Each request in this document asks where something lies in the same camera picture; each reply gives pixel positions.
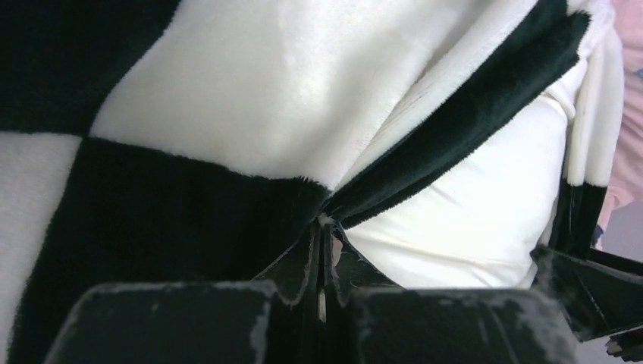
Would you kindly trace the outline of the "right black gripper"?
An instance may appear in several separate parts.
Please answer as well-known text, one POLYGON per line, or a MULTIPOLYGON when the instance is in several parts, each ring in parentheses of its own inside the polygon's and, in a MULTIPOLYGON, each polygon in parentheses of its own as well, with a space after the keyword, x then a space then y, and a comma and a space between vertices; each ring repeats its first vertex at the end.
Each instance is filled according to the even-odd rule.
POLYGON ((585 258, 546 246, 532 252, 535 284, 555 298, 574 338, 605 339, 606 354, 642 361, 642 263, 590 249, 585 258))

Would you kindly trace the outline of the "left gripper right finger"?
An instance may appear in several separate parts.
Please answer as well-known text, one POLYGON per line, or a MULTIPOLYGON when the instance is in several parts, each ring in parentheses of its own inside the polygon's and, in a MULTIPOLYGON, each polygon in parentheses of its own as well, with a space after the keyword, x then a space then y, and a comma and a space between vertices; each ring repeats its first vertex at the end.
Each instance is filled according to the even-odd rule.
POLYGON ((407 290, 340 228, 324 229, 328 363, 573 363, 555 304, 535 290, 407 290))

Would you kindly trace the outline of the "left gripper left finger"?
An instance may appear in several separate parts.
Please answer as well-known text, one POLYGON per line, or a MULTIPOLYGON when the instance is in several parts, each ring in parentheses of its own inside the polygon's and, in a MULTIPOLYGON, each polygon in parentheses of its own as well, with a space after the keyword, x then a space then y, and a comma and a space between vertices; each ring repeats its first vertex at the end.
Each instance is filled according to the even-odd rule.
POLYGON ((251 281, 102 284, 47 363, 311 363, 322 233, 313 224, 251 281))

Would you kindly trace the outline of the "black white checkered pillowcase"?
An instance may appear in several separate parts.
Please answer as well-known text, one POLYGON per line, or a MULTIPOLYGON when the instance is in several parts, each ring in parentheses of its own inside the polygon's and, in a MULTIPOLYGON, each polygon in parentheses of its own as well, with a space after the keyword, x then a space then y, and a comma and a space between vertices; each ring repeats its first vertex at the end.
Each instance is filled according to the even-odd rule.
MULTIPOLYGON (((579 239, 619 133, 615 18, 609 1, 3 1, 1 361, 43 362, 97 285, 250 280, 313 224, 365 258, 350 228, 584 60, 536 246, 579 239)), ((529 289, 532 264, 503 288, 529 289)))

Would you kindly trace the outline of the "white pillow yellow edge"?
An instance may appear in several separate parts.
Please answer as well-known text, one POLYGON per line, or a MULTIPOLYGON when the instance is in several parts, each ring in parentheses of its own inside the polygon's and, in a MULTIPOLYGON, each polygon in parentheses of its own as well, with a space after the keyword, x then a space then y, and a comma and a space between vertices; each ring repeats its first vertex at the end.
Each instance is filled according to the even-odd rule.
POLYGON ((405 288, 517 288, 557 201, 580 61, 467 158, 410 199, 347 231, 405 288))

